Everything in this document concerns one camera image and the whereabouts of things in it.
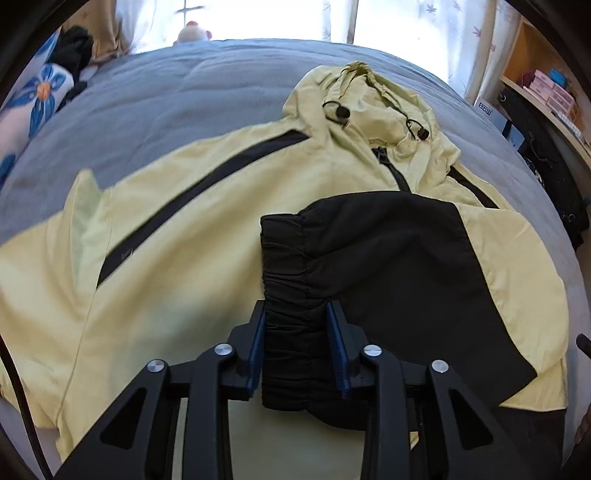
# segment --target wooden shelf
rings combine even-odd
[[[554,116],[552,111],[548,107],[546,107],[545,104],[540,102],[534,95],[532,95],[527,90],[524,90],[522,87],[517,85],[509,78],[502,76],[501,81],[505,85],[519,93],[523,98],[525,98],[529,103],[531,103],[541,113],[543,113],[544,116],[558,129],[558,131],[560,131],[560,133],[565,137],[565,139],[573,146],[573,148],[577,151],[577,153],[581,156],[581,158],[585,161],[589,168],[591,168],[591,155],[589,154],[589,152],[587,152],[587,150],[585,149],[583,144],[579,142],[577,137],[575,137],[571,133],[571,131],[568,128],[566,128],[565,124],[563,124]]]
[[[504,77],[513,83],[518,83],[523,72],[541,70],[548,75],[553,68],[559,69],[569,79],[570,89],[573,91],[579,107],[579,116],[574,123],[587,139],[591,139],[591,102],[589,102],[589,98],[556,49],[531,23],[522,18],[511,56],[503,72]]]

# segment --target white curtain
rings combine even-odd
[[[505,0],[118,0],[133,51],[172,45],[185,21],[227,38],[351,42],[408,60],[468,102],[493,99],[519,25]]]
[[[354,43],[408,60],[474,103],[491,94],[518,24],[504,0],[359,0]]]

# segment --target blue gripper pad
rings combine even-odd
[[[263,359],[263,334],[265,332],[265,312],[261,310],[261,316],[256,326],[256,333],[252,343],[251,353],[248,356],[248,380],[246,381],[246,389],[248,395],[252,397],[258,388],[259,380],[261,378],[262,359]]]
[[[339,328],[339,322],[336,318],[335,309],[330,302],[326,304],[326,316],[330,355],[335,371],[336,384],[343,398],[348,398],[351,392],[351,382],[349,380],[345,343]]]

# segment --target black zipper pocket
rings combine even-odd
[[[482,204],[482,206],[486,208],[498,209],[496,203],[493,202],[486,193],[484,193],[480,188],[471,183],[464,175],[458,172],[454,167],[450,168],[448,175],[451,178],[453,178],[456,182],[458,182],[460,185],[470,190],[478,199],[478,201]]]
[[[290,147],[309,137],[297,130],[289,130],[279,137],[265,140],[264,142],[253,145],[238,155],[226,160],[223,164],[216,167],[211,173],[203,177],[196,184],[189,187],[184,192],[178,194],[170,200],[160,210],[153,214],[148,220],[140,225],[136,230],[125,237],[115,248],[106,256],[103,266],[100,269],[97,287],[109,277],[141,244],[143,244],[150,235],[152,235],[162,224],[168,221],[186,204],[194,200],[199,194],[208,188],[214,186],[219,181],[229,177],[233,173],[250,165],[262,157],[266,157],[278,150]]]
[[[410,187],[408,186],[408,183],[404,178],[404,175],[402,175],[400,171],[393,165],[393,163],[390,162],[390,159],[388,158],[388,152],[386,151],[386,149],[384,147],[378,147],[372,148],[371,151],[374,152],[375,158],[378,159],[380,164],[388,168],[388,170],[394,177],[394,180],[396,180],[396,183],[398,184],[398,188],[400,189],[400,191],[410,192]]]

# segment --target bed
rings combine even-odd
[[[569,303],[570,407],[564,432],[569,451],[591,403],[591,383],[586,381],[590,360],[575,345],[579,333],[591,335],[589,305],[569,237],[543,188],[495,127],[440,79],[389,54],[315,41],[245,40],[183,44],[110,61],[17,162],[0,191],[0,244],[60,210],[82,168],[91,168],[100,187],[107,187],[182,145],[277,120],[287,96],[309,70],[353,60],[417,91],[433,107],[442,131],[462,150],[461,161],[492,183],[545,243]],[[4,401],[0,423],[36,469],[18,414]],[[56,468],[55,432],[43,431],[41,437]],[[335,458],[327,459],[325,468],[346,461],[357,472],[361,446],[354,444],[362,443],[359,436],[334,440]],[[338,455],[350,459],[337,460]],[[277,468],[284,479],[317,476],[308,473],[309,466],[300,462]]]

